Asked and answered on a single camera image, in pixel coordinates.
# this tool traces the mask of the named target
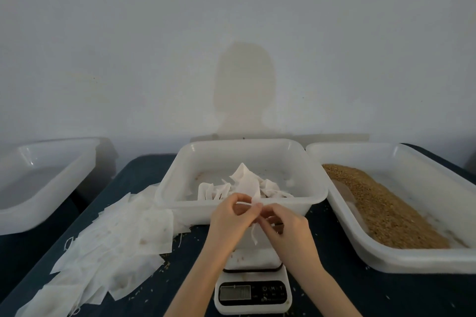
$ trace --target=empty white tray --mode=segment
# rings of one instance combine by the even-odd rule
[[[389,273],[476,273],[476,186],[413,148],[390,143],[314,143],[312,159],[358,168],[383,184],[450,240],[451,249],[384,246],[360,227],[327,177],[328,200],[359,257]],[[464,248],[458,241],[470,248]]]
[[[17,147],[0,157],[0,235],[48,218],[96,165],[98,139],[67,139]]]
[[[302,215],[327,196],[327,174],[304,148],[288,139],[213,140],[184,146],[164,176],[157,194],[186,224],[209,224],[219,200],[197,200],[201,182],[231,182],[230,175],[244,163],[263,179],[276,182],[295,198],[266,198]]]

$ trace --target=digital kitchen scale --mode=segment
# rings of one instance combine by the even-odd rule
[[[215,307],[221,314],[286,313],[291,307],[286,267],[263,237],[266,240],[258,238],[263,242],[256,246],[245,235],[238,246],[241,248],[227,260],[215,285]]]

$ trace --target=brown grain pile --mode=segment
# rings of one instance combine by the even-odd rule
[[[375,182],[365,172],[337,164],[324,164],[331,179],[344,183],[377,242],[393,248],[449,248],[449,241],[412,207]]]

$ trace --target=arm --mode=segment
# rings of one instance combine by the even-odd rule
[[[235,193],[226,198],[213,212],[207,240],[175,295],[164,317],[202,317],[226,261],[261,212],[261,203],[252,207],[251,197]]]
[[[322,266],[305,217],[270,204],[263,208],[258,223],[281,261],[325,317],[362,317]]]

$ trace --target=scale control panel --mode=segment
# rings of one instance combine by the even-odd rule
[[[218,290],[223,306],[280,305],[287,299],[286,285],[279,280],[224,282]]]

